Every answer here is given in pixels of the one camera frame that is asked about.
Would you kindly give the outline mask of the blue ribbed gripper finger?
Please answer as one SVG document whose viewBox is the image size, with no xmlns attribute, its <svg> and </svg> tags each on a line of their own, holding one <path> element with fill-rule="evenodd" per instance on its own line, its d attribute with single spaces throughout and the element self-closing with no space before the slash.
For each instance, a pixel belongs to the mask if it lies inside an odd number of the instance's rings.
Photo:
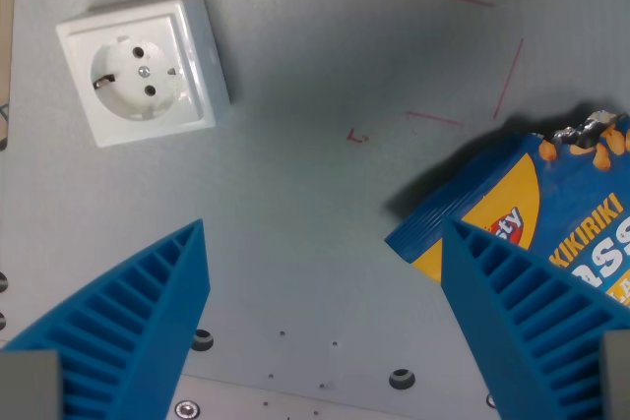
<svg viewBox="0 0 630 420">
<path fill-rule="evenodd" d="M 502 419 L 601 419 L 599 347 L 629 311 L 468 223 L 442 226 L 441 287 Z"/>
<path fill-rule="evenodd" d="M 88 283 L 5 349 L 58 355 L 65 419 L 163 419 L 210 291 L 196 220 Z"/>
</svg>

